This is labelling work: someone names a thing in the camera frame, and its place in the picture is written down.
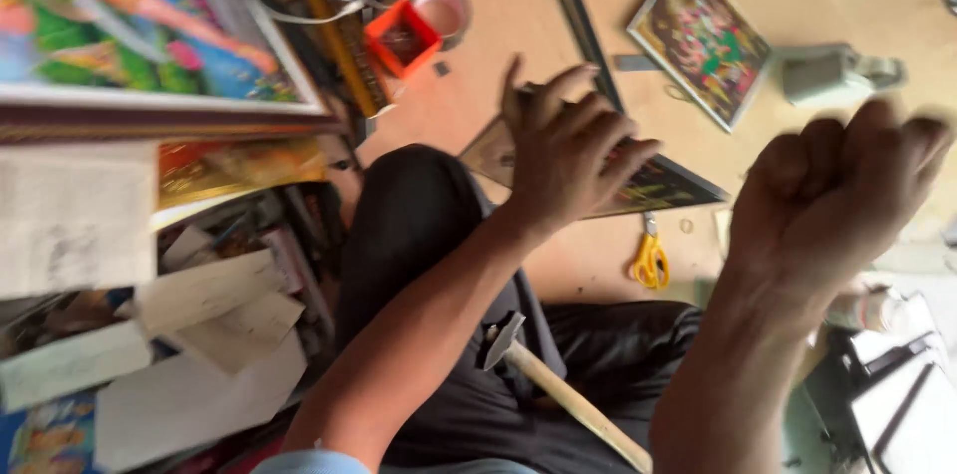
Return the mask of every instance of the hammer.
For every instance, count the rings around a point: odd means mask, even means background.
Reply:
[[[489,327],[485,332],[488,351],[482,368],[491,370],[499,360],[504,359],[562,405],[568,414],[582,422],[599,439],[612,446],[635,470],[642,474],[652,474],[652,456],[644,448],[618,429],[618,426],[601,414],[582,394],[548,369],[538,356],[515,340],[524,320],[524,315],[513,311],[504,326],[499,328],[493,324]]]

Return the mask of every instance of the black pants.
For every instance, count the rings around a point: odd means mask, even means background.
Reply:
[[[465,167],[445,153],[409,146],[377,160],[366,172],[344,250],[338,348],[491,210]],[[482,324],[511,310],[527,318],[521,343],[649,449],[654,405],[698,332],[700,311],[674,302],[543,307],[521,270]],[[568,413],[536,409],[534,387],[514,370],[479,369],[482,331],[473,332],[445,382],[403,425],[386,465],[500,458],[543,474],[634,472]]]

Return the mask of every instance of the wooden table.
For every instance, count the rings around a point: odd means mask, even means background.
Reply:
[[[608,57],[637,53],[624,30],[643,0],[585,0]],[[957,18],[939,0],[731,0],[774,46],[850,42],[857,51],[903,58],[911,76],[904,104],[957,105]],[[379,121],[360,148],[369,162],[388,150],[421,142],[458,154],[496,114],[498,83],[512,52],[524,52],[525,77],[542,81],[580,61],[556,0],[472,0],[475,17],[464,43],[436,60],[452,72],[438,77],[428,67]],[[642,134],[664,140],[664,153],[735,194],[761,148],[776,134],[807,123],[814,112],[787,104],[771,76],[733,134],[725,133],[693,104],[664,93],[664,73],[615,73],[628,114]],[[493,199],[506,192],[486,185]],[[957,155],[939,186],[906,231],[910,238],[937,237],[957,210]],[[638,216],[578,222],[526,261],[536,292],[556,300],[639,300],[691,297],[696,277],[721,267],[712,214],[722,207],[664,211],[658,215],[671,260],[673,288],[652,294],[625,277],[634,256]],[[679,224],[690,220],[691,233]]]

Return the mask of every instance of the wooden hammer handle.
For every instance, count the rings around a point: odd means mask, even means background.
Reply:
[[[601,414],[592,403],[582,394],[568,386],[568,383],[558,378],[554,371],[548,369],[538,356],[532,354],[517,341],[513,341],[505,352],[505,360],[518,368],[525,376],[552,397],[559,405],[565,407],[568,414],[582,422],[592,433],[606,444],[612,446],[618,454],[632,467],[642,474],[652,474],[652,456],[639,446],[628,435],[625,435],[605,415]]]

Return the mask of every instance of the hand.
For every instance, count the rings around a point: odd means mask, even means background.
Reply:
[[[520,70],[516,55],[502,84],[501,114],[515,141],[512,194],[502,208],[546,238],[611,199],[660,143],[632,142],[605,163],[612,148],[635,132],[635,123],[597,93],[575,104],[562,101],[597,69],[572,67],[524,105],[516,91]]]
[[[927,118],[901,125],[896,111],[870,101],[847,128],[814,121],[759,155],[734,205],[725,266],[772,285],[772,296],[751,302],[820,324],[840,287],[886,251],[924,203],[953,131]]]

